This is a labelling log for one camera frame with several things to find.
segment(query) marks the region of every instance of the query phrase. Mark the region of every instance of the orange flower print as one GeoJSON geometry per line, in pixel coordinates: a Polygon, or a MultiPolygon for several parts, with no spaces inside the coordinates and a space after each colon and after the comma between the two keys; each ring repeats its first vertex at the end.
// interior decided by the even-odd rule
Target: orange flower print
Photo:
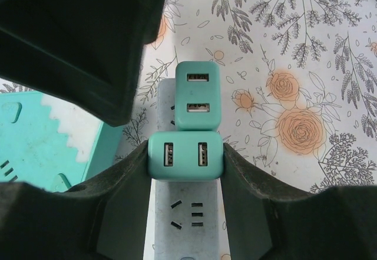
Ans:
{"type": "Polygon", "coordinates": [[[164,41],[164,35],[166,33],[166,17],[165,15],[163,15],[163,17],[161,17],[161,22],[160,22],[160,29],[158,30],[158,35],[157,35],[157,39],[152,43],[152,46],[154,49],[157,49],[161,43],[164,41]]]}
{"type": "Polygon", "coordinates": [[[291,110],[296,105],[299,97],[299,83],[289,73],[275,73],[267,80],[267,87],[270,87],[272,95],[278,99],[281,105],[291,110]]]}
{"type": "Polygon", "coordinates": [[[212,56],[212,58],[210,59],[210,61],[215,61],[218,64],[221,64],[221,65],[225,66],[225,63],[221,61],[224,58],[224,56],[225,56],[223,51],[217,50],[215,52],[211,52],[211,50],[208,49],[208,48],[206,48],[206,50],[212,56]]]}
{"type": "Polygon", "coordinates": [[[326,142],[321,116],[309,110],[286,110],[277,122],[284,146],[298,154],[309,154],[326,142]]]}
{"type": "Polygon", "coordinates": [[[234,91],[232,94],[232,100],[239,107],[238,109],[242,108],[248,112],[251,112],[252,108],[254,107],[254,98],[249,91],[244,89],[234,91]]]}
{"type": "Polygon", "coordinates": [[[372,42],[370,38],[368,38],[368,41],[369,41],[369,45],[366,45],[366,47],[371,48],[371,51],[377,57],[377,42],[372,42]]]}

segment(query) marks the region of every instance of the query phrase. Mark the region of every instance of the teal box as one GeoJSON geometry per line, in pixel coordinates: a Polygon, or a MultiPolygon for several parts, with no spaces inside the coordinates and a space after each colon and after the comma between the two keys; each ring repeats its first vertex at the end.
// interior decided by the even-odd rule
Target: teal box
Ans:
{"type": "Polygon", "coordinates": [[[221,123],[219,66],[210,61],[184,61],[176,68],[177,130],[214,130],[221,123]]]}
{"type": "Polygon", "coordinates": [[[76,162],[77,149],[58,133],[40,92],[0,95],[0,182],[28,182],[63,192],[110,167],[123,127],[100,123],[89,161],[76,162]]]}
{"type": "Polygon", "coordinates": [[[156,132],[148,141],[148,171],[169,182],[217,179],[223,173],[223,152],[223,139],[214,131],[156,132]]]}

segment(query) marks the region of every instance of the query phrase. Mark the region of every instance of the teal usb charger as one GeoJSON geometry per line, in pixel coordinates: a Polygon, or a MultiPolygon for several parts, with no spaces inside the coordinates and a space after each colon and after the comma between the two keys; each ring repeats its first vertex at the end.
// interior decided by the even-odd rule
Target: teal usb charger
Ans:
{"type": "Polygon", "coordinates": [[[164,131],[148,140],[148,172],[153,179],[194,182],[223,173],[223,139],[214,131],[164,131]]]}
{"type": "Polygon", "coordinates": [[[210,61],[184,61],[176,68],[177,130],[214,130],[221,123],[219,66],[210,61]]]}

